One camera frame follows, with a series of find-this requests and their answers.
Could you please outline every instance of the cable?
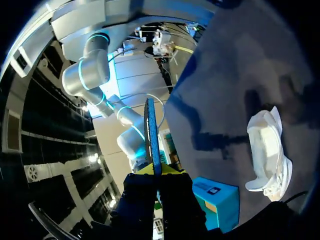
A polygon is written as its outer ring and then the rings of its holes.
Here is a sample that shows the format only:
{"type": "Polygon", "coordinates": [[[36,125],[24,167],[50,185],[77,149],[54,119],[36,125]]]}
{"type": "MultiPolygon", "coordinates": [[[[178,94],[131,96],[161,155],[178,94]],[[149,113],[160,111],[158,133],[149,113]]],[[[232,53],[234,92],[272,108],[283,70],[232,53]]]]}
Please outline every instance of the cable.
{"type": "Polygon", "coordinates": [[[162,64],[162,68],[169,74],[171,85],[173,85],[174,83],[172,82],[172,77],[171,77],[170,72],[164,67],[163,64],[162,64]]]}
{"type": "MultiPolygon", "coordinates": [[[[145,32],[145,33],[158,33],[158,31],[143,31],[143,30],[140,30],[141,32],[145,32]]],[[[196,43],[196,41],[190,41],[189,39],[187,39],[186,37],[184,37],[185,35],[182,35],[182,34],[178,34],[178,33],[173,33],[173,32],[168,32],[168,31],[166,31],[165,32],[166,34],[170,34],[170,35],[175,35],[175,36],[178,36],[178,37],[180,37],[180,38],[182,38],[182,39],[184,39],[184,40],[186,40],[186,41],[188,41],[188,42],[190,42],[190,43],[192,43],[192,44],[194,44],[194,45],[198,45],[197,43],[196,43]]]]}
{"type": "Polygon", "coordinates": [[[131,39],[139,39],[140,41],[143,42],[143,39],[141,37],[138,37],[138,36],[128,36],[128,38],[131,38],[131,39]]]}
{"type": "Polygon", "coordinates": [[[164,25],[164,26],[162,26],[162,27],[164,27],[164,28],[167,28],[167,29],[172,29],[172,30],[174,30],[174,31],[177,31],[178,33],[181,33],[181,34],[183,34],[183,35],[185,35],[185,36],[190,36],[190,34],[188,33],[188,32],[183,32],[183,31],[179,31],[179,30],[177,30],[177,29],[174,29],[174,28],[172,28],[172,27],[169,27],[169,26],[166,26],[166,25],[164,25]]]}
{"type": "Polygon", "coordinates": [[[124,53],[126,53],[126,52],[129,52],[129,51],[131,51],[131,50],[136,50],[136,48],[133,47],[133,48],[129,48],[129,49],[123,50],[122,52],[119,52],[118,54],[116,54],[115,56],[113,56],[113,57],[108,61],[108,63],[110,63],[113,59],[115,59],[115,58],[118,57],[119,55],[124,54],[124,53]]]}
{"type": "Polygon", "coordinates": [[[149,54],[149,53],[146,53],[145,51],[143,52],[144,53],[144,56],[148,59],[172,59],[172,56],[147,56],[146,54],[149,54]]]}
{"type": "Polygon", "coordinates": [[[157,99],[161,103],[163,115],[162,115],[162,119],[160,121],[160,124],[158,125],[158,129],[159,129],[161,127],[161,125],[164,123],[165,114],[166,113],[165,113],[165,105],[164,105],[163,101],[160,98],[158,98],[157,96],[155,96],[155,95],[153,95],[151,93],[147,93],[147,92],[138,92],[138,93],[129,94],[128,96],[120,98],[118,101],[114,101],[114,102],[110,102],[110,103],[111,104],[116,104],[116,103],[118,103],[118,102],[120,102],[122,100],[129,99],[129,98],[134,97],[136,95],[148,95],[148,96],[151,96],[151,97],[157,99]]]}
{"type": "Polygon", "coordinates": [[[293,195],[292,197],[290,197],[288,200],[284,201],[285,204],[288,204],[289,202],[291,202],[292,200],[300,197],[300,196],[303,196],[303,195],[306,195],[308,193],[308,191],[302,191],[302,192],[299,192],[295,195],[293,195]]]}
{"type": "Polygon", "coordinates": [[[188,52],[188,53],[190,53],[190,54],[193,54],[194,53],[194,51],[193,50],[191,50],[191,49],[189,49],[189,48],[185,48],[185,47],[183,47],[183,46],[175,46],[175,48],[176,49],[179,49],[179,50],[182,50],[182,51],[185,51],[185,52],[188,52]]]}

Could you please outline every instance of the white panel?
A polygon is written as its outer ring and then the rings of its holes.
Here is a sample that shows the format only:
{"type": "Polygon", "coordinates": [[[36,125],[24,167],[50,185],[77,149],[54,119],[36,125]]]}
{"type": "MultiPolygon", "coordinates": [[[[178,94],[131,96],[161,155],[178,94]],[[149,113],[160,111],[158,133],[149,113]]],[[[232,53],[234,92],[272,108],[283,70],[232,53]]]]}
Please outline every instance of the white panel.
{"type": "Polygon", "coordinates": [[[70,232],[74,226],[79,223],[82,219],[82,215],[77,207],[75,207],[69,216],[67,216],[60,224],[61,227],[66,232],[70,232]]]}
{"type": "Polygon", "coordinates": [[[132,173],[129,160],[123,152],[104,156],[104,158],[113,180],[122,194],[124,191],[124,180],[128,174],[132,173]]]}
{"type": "Polygon", "coordinates": [[[132,61],[118,62],[115,64],[115,72],[116,78],[119,80],[137,75],[159,73],[160,69],[153,58],[139,58],[132,61]]]}
{"type": "Polygon", "coordinates": [[[106,157],[109,154],[120,152],[121,149],[117,144],[117,137],[126,131],[128,127],[122,126],[115,114],[108,118],[95,118],[92,122],[102,155],[106,157]]]}
{"type": "Polygon", "coordinates": [[[19,52],[26,63],[32,67],[39,55],[54,37],[52,28],[48,22],[39,27],[32,35],[19,47],[19,52]]]}
{"type": "Polygon", "coordinates": [[[61,162],[49,163],[48,165],[50,167],[51,175],[53,177],[63,175],[65,173],[65,165],[61,162]]]}
{"type": "Polygon", "coordinates": [[[31,75],[21,78],[18,74],[14,76],[10,91],[17,95],[22,101],[25,100],[31,75]]]}
{"type": "Polygon", "coordinates": [[[60,16],[58,19],[56,19],[57,16],[54,14],[54,20],[51,22],[51,25],[58,40],[80,29],[106,20],[104,0],[95,0],[81,6],[74,5],[74,7],[77,8],[60,16]]]}

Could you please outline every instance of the ceiling light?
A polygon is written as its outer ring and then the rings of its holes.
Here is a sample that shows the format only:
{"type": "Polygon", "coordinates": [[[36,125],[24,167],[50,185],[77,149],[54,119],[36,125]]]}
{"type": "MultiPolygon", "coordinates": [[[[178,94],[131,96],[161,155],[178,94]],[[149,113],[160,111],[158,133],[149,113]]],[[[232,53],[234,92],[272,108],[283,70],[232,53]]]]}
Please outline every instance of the ceiling light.
{"type": "Polygon", "coordinates": [[[112,200],[111,202],[109,202],[109,207],[113,208],[116,205],[116,200],[112,200]]]}
{"type": "Polygon", "coordinates": [[[85,111],[85,112],[88,112],[89,111],[89,109],[88,109],[88,107],[87,107],[87,105],[84,105],[84,106],[82,106],[82,108],[81,108],[83,111],[85,111]]]}
{"type": "Polygon", "coordinates": [[[96,161],[97,161],[97,158],[95,156],[93,156],[93,155],[89,156],[89,162],[90,163],[94,163],[96,161]]]}

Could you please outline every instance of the wall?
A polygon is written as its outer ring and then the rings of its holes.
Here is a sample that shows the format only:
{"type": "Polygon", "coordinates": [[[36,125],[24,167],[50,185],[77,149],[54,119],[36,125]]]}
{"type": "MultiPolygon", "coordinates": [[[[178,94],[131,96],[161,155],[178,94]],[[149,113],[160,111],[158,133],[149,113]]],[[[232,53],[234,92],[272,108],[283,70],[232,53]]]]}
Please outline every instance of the wall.
{"type": "MultiPolygon", "coordinates": [[[[89,231],[92,220],[107,220],[108,196],[117,193],[108,166],[92,163],[91,156],[101,156],[101,150],[96,139],[85,139],[94,129],[90,116],[57,89],[65,59],[56,49],[60,45],[54,46],[39,59],[51,63],[49,74],[36,64],[21,78],[9,66],[0,82],[2,132],[8,129],[4,120],[9,110],[20,116],[16,131],[21,151],[0,152],[0,212],[7,219],[1,230],[8,230],[13,239],[42,239],[48,234],[28,209],[30,202],[68,232],[89,231]]],[[[1,139],[4,145],[6,138],[1,139]]]]}
{"type": "MultiPolygon", "coordinates": [[[[143,53],[117,57],[115,58],[115,71],[121,97],[134,93],[151,93],[160,98],[163,103],[168,99],[169,92],[165,88],[166,83],[153,58],[147,58],[143,53]]],[[[143,116],[146,99],[147,96],[145,95],[137,95],[125,99],[123,102],[143,116]]],[[[162,105],[156,99],[154,102],[156,120],[159,123],[163,116],[162,105]]],[[[117,144],[117,137],[126,131],[128,127],[122,126],[115,114],[108,118],[99,117],[93,119],[93,126],[101,152],[118,189],[122,193],[124,189],[123,181],[127,174],[132,171],[127,156],[117,144]]],[[[167,121],[164,120],[160,129],[167,128],[167,121]]]]}

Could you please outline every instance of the sticker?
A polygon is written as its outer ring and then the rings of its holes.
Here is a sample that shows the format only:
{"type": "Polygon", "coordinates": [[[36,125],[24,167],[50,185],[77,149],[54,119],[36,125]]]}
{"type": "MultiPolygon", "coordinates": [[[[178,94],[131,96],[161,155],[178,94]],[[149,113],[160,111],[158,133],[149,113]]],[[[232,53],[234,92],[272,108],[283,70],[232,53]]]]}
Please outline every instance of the sticker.
{"type": "Polygon", "coordinates": [[[207,191],[208,194],[211,194],[211,195],[215,195],[217,194],[219,191],[221,190],[221,188],[218,188],[218,187],[213,187],[211,188],[209,191],[207,191]]]}

